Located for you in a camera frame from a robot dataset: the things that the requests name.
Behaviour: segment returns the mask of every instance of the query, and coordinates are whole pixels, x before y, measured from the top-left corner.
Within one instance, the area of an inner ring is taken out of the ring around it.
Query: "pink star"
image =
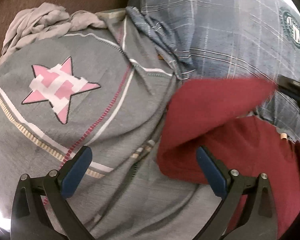
[[[32,69],[35,77],[29,85],[32,91],[22,104],[49,101],[62,124],[68,122],[69,105],[73,95],[101,87],[98,83],[73,76],[71,57],[51,69],[40,65],[32,65]]]

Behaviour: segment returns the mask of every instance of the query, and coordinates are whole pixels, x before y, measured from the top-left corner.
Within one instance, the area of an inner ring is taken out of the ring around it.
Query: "red shirt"
[[[280,238],[300,212],[300,142],[281,139],[274,126],[256,116],[237,118],[264,102],[275,88],[257,78],[187,82],[169,104],[157,163],[170,178],[207,184],[195,155],[197,147],[205,145],[244,176],[266,173]]]

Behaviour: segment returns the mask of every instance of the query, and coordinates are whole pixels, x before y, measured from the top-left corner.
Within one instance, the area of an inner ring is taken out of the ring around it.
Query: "green logo patch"
[[[300,49],[300,24],[287,8],[280,8],[280,19],[287,39]]]

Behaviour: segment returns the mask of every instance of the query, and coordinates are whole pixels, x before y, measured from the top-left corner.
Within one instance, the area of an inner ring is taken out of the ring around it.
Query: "blue gripper pad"
[[[207,178],[213,193],[224,199],[227,196],[226,179],[202,147],[196,151],[197,162]]]
[[[71,169],[67,172],[61,182],[61,195],[64,199],[69,198],[74,194],[92,161],[92,151],[89,147],[82,147],[77,154],[80,156],[77,158],[75,156],[72,160],[65,163],[66,165],[68,162],[74,162],[71,163]]]

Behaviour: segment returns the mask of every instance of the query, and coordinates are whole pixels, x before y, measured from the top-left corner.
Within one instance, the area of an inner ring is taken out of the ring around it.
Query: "plaid fabric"
[[[255,75],[276,81],[283,74],[300,80],[300,17],[283,0],[130,0],[128,5],[138,29],[175,57],[182,79]],[[284,12],[292,17],[285,19]],[[289,24],[298,26],[294,33]],[[300,140],[300,114],[292,99],[276,92],[255,113]]]

